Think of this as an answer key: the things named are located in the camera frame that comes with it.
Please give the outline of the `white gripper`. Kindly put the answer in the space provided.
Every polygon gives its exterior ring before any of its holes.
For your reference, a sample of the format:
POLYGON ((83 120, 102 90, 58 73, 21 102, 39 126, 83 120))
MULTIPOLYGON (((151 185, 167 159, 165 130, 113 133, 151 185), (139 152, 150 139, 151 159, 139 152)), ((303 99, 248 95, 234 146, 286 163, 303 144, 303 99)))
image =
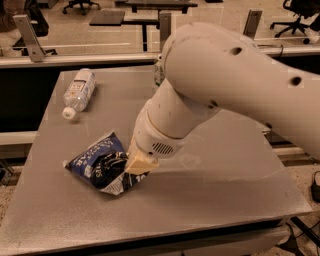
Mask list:
POLYGON ((161 133, 151 122, 146 103, 137 116, 128 148, 125 172, 141 175, 159 166, 157 158, 173 157, 184 145, 184 139, 173 139, 161 133))

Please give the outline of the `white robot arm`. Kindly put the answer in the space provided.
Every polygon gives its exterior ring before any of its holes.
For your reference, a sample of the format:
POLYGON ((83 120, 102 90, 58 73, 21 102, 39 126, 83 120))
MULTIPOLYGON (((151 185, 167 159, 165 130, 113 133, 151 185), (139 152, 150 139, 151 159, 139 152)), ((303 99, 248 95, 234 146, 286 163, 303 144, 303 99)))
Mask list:
POLYGON ((155 169, 222 109, 269 125, 320 158, 319 75, 272 59, 241 34, 201 22, 168 37, 161 66, 164 79, 136 119, 126 172, 155 169))

